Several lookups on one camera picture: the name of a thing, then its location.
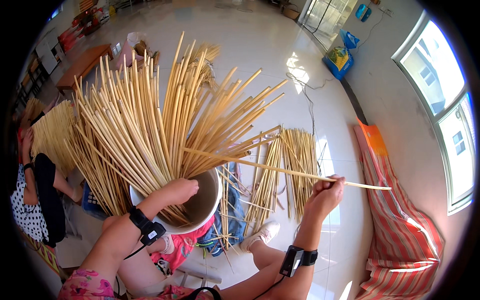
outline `doorway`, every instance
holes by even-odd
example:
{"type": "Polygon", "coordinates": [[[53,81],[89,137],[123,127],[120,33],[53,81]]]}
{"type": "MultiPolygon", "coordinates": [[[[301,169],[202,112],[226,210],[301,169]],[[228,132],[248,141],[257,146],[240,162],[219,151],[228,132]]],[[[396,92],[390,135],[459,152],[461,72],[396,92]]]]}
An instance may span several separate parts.
{"type": "Polygon", "coordinates": [[[355,4],[357,0],[313,0],[302,24],[327,51],[355,4]]]}

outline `blue plastic crate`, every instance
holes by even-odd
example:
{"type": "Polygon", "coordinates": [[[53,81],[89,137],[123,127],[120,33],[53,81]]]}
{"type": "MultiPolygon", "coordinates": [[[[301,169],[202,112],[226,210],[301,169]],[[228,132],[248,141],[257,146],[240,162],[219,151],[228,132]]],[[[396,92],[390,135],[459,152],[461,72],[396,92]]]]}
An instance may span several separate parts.
{"type": "Polygon", "coordinates": [[[84,186],[84,195],[82,197],[82,209],[87,214],[94,218],[97,218],[101,221],[105,220],[108,216],[103,211],[100,204],[98,204],[98,200],[93,195],[88,183],[85,182],[84,186]]]}

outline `white bucket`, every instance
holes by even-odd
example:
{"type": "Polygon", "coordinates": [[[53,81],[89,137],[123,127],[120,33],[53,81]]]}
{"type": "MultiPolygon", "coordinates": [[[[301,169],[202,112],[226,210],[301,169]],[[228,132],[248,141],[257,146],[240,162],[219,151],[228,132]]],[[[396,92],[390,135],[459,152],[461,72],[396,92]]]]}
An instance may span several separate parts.
{"type": "MultiPolygon", "coordinates": [[[[183,205],[187,211],[186,216],[192,222],[182,227],[172,226],[162,215],[155,216],[154,222],[165,227],[168,234],[185,234],[202,227],[215,213],[218,202],[222,196],[222,186],[216,169],[211,169],[190,179],[198,180],[198,192],[183,205]]],[[[145,198],[135,188],[130,186],[132,204],[137,205],[145,198]]]]}

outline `blue denim cloth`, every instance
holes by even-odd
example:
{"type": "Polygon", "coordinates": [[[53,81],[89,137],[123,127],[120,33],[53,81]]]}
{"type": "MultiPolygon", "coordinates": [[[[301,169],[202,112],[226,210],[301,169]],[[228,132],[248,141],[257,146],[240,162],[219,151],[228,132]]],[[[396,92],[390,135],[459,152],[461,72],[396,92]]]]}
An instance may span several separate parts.
{"type": "MultiPolygon", "coordinates": [[[[230,163],[230,172],[235,174],[235,169],[236,166],[233,163],[230,163]]],[[[235,183],[235,185],[238,187],[238,183],[236,180],[232,177],[229,176],[230,181],[235,183]]],[[[232,204],[235,209],[233,209],[230,205],[228,206],[228,214],[230,216],[234,216],[237,219],[243,219],[245,217],[245,214],[243,212],[243,208],[241,207],[240,204],[240,193],[235,190],[234,188],[231,187],[230,184],[228,184],[228,202],[232,204]]],[[[214,222],[216,229],[218,232],[222,232],[222,222],[220,219],[220,204],[218,205],[218,208],[215,212],[215,222],[214,222]]],[[[235,245],[238,243],[243,242],[243,231],[245,230],[245,225],[246,222],[243,221],[238,221],[233,218],[228,218],[228,233],[231,233],[232,235],[228,238],[228,241],[230,244],[235,245]]],[[[209,228],[207,233],[205,233],[204,236],[199,238],[197,240],[197,244],[201,248],[206,248],[206,250],[212,254],[212,256],[219,256],[223,250],[222,246],[220,243],[217,243],[218,240],[210,240],[216,238],[216,232],[213,227],[213,225],[209,228]]]]}

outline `wooden table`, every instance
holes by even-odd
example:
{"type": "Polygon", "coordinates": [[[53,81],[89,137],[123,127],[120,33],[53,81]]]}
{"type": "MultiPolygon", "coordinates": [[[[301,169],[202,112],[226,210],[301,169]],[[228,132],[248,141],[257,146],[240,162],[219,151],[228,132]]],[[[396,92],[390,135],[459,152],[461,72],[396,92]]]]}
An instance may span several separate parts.
{"type": "Polygon", "coordinates": [[[76,75],[77,78],[80,78],[80,76],[85,78],[93,67],[99,63],[100,56],[108,54],[112,60],[113,54],[110,46],[111,44],[105,44],[85,50],[57,82],[56,87],[58,91],[62,95],[65,95],[64,90],[76,90],[74,75],[76,75]]]}

